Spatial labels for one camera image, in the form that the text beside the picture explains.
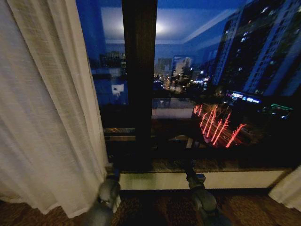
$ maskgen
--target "curtain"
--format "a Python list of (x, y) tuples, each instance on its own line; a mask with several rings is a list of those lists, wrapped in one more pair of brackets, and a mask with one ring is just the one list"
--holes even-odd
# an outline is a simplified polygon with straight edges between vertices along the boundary
[(281, 180), (269, 196), (288, 208), (301, 211), (301, 166)]
[(0, 20), (0, 199), (72, 218), (107, 164), (75, 0), (2, 0)]

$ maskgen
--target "red light decoration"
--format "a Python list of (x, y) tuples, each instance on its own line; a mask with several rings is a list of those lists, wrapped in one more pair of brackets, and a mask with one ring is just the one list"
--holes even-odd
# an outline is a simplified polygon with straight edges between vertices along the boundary
[(225, 120), (225, 122), (224, 122), (224, 124), (223, 124), (223, 126), (222, 126), (222, 128), (220, 130), (220, 132), (218, 133), (218, 135), (217, 135), (217, 137), (216, 137), (216, 139), (215, 139), (215, 141), (213, 143), (213, 145), (215, 145), (215, 143), (217, 142), (217, 140), (220, 137), (222, 131), (225, 130), (228, 127), (230, 115), (231, 115), (231, 113), (228, 114), (228, 116), (227, 116), (227, 118), (226, 118), (226, 120)]
[(203, 123), (204, 118), (205, 118), (205, 116), (206, 116), (207, 114), (208, 114), (208, 113), (206, 113), (206, 114), (203, 115), (202, 121), (201, 121), (201, 123), (199, 124), (199, 127), (200, 127), (200, 128), (202, 128), (202, 123)]
[(213, 134), (213, 137), (211, 138), (211, 142), (213, 142), (213, 140), (215, 138), (215, 135), (216, 135), (216, 132), (217, 132), (218, 128), (221, 126), (221, 124), (222, 124), (222, 119), (217, 124), (216, 130), (215, 130), (215, 132)]
[(214, 110), (213, 110), (213, 115), (211, 117), (210, 126), (209, 126), (209, 129), (207, 131), (207, 135), (206, 135), (207, 138), (209, 137), (209, 133), (210, 133), (210, 130), (211, 130), (212, 123), (213, 123), (213, 121), (215, 120), (215, 117), (216, 117), (216, 108), (217, 108), (217, 106), (215, 106)]
[(198, 111), (198, 106), (195, 106), (195, 108), (193, 109), (193, 112), (196, 114)]
[(205, 130), (206, 130), (207, 125), (208, 125), (208, 122), (210, 121), (210, 117), (211, 117), (211, 115), (212, 115), (212, 112), (213, 112), (213, 111), (210, 112), (210, 115), (209, 115), (209, 118), (208, 118), (207, 123), (206, 123), (206, 125), (205, 125), (205, 128), (203, 129), (203, 134), (205, 133)]
[(240, 132), (241, 128), (243, 128), (246, 124), (240, 124), (239, 127), (232, 133), (232, 137), (229, 140), (229, 142), (227, 143), (226, 147), (229, 147), (230, 144), (232, 143), (232, 141), (235, 139), (235, 137), (237, 136), (237, 134)]
[(198, 117), (201, 115), (202, 109), (203, 109), (203, 104), (201, 104), (201, 107), (199, 108)]

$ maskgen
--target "patterned carpet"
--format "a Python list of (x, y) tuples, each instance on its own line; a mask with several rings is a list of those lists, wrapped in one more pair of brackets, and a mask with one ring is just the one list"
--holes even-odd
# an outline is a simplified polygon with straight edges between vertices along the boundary
[[(235, 226), (301, 226), (301, 212), (270, 199), (266, 192), (211, 191)], [(123, 191), (113, 226), (201, 226), (189, 191)], [(68, 219), (61, 208), (47, 215), (25, 203), (0, 203), (0, 226), (75, 226), (85, 214)]]

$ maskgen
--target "illuminated sign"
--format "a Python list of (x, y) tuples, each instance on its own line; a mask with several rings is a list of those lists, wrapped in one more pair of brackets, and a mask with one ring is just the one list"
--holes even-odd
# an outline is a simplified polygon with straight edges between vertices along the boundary
[(238, 93), (233, 93), (232, 96), (234, 96), (234, 97), (239, 97), (239, 98), (242, 98), (242, 97), (243, 97), (243, 95), (238, 94)]

